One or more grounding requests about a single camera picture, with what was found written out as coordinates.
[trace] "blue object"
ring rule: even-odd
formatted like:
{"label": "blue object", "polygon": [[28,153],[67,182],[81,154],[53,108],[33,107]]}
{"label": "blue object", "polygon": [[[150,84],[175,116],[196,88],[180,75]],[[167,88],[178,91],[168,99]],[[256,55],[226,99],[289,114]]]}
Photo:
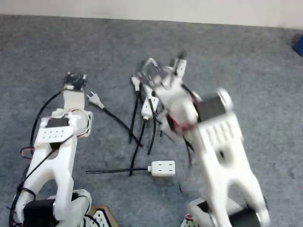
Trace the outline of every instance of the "blue object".
{"label": "blue object", "polygon": [[293,46],[293,49],[303,57],[303,35],[297,41],[297,43]]}

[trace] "white robotic arm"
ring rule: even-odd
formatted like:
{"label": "white robotic arm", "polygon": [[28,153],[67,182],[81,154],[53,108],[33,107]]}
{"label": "white robotic arm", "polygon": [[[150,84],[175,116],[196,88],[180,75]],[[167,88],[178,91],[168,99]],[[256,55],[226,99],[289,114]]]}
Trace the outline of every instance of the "white robotic arm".
{"label": "white robotic arm", "polygon": [[93,117],[92,112],[84,110],[85,84],[86,75],[68,73],[64,81],[64,109],[41,120],[27,174],[51,151],[55,152],[26,179],[23,187],[38,194],[47,181],[54,179],[57,194],[44,201],[33,201],[33,195],[22,191],[16,212],[23,226],[83,226],[83,216],[90,210],[90,194],[85,190],[73,191],[71,177],[77,138],[89,136]]}
{"label": "white robotic arm", "polygon": [[[205,201],[189,204],[189,210],[201,227],[262,226],[270,223],[259,183],[252,173],[242,144],[242,133],[228,93],[219,89],[202,100],[183,85],[184,68],[175,65],[167,72],[149,59],[138,78],[151,87],[165,106],[160,114],[161,129],[174,141],[183,136],[192,145],[206,180]],[[243,191],[248,208],[228,198],[231,184]]]}

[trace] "power outlet socket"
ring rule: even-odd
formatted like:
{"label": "power outlet socket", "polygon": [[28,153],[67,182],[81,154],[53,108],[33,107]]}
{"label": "power outlet socket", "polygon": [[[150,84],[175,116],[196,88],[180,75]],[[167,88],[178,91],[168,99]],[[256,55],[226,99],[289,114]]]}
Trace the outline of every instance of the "power outlet socket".
{"label": "power outlet socket", "polygon": [[148,167],[152,176],[174,176],[176,174],[175,161],[153,161]]}
{"label": "power outlet socket", "polygon": [[176,71],[179,78],[183,78],[187,61],[184,59],[175,59],[173,70]]}
{"label": "power outlet socket", "polygon": [[[156,97],[151,97],[151,102],[152,102],[152,107],[153,107],[154,111],[156,111],[158,108],[159,99]],[[151,105],[150,105],[148,98],[146,98],[143,103],[142,110],[141,110],[141,116],[143,118],[148,118],[148,119],[153,118],[152,109],[151,109]]]}

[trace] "gray carpet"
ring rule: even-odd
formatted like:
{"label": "gray carpet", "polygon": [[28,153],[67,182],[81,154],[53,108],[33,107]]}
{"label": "gray carpet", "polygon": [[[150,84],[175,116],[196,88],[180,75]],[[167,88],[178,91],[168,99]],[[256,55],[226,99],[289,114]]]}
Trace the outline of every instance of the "gray carpet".
{"label": "gray carpet", "polygon": [[[138,63],[148,57],[168,63],[185,49],[187,86],[200,95],[224,87],[233,99],[251,168],[268,200],[271,226],[302,226],[303,58],[291,49],[301,33],[249,26],[0,16],[0,225],[7,226],[5,206],[11,205],[28,163],[19,150],[28,146],[35,115],[61,89],[65,72],[88,74],[86,91],[97,92],[129,125],[134,107],[129,78]],[[54,100],[43,115],[62,104],[62,97]],[[78,143],[74,188],[89,191],[93,204],[108,205],[122,227],[179,227],[185,205],[203,193],[197,161],[188,168],[185,146],[159,134],[147,156],[150,122],[135,166],[175,160],[174,178],[153,178],[145,172],[132,177],[86,175],[89,169],[129,167],[135,148],[113,119],[90,105],[87,109],[95,118],[90,137]],[[142,121],[137,119],[139,134]],[[54,186],[48,183],[39,197],[54,194]]]}

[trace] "white wall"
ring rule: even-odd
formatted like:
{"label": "white wall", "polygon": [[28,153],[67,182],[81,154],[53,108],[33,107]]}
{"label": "white wall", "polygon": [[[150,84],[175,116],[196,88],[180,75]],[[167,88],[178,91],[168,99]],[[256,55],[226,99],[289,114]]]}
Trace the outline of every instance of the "white wall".
{"label": "white wall", "polygon": [[303,29],[303,0],[0,0],[0,14],[170,20]]}

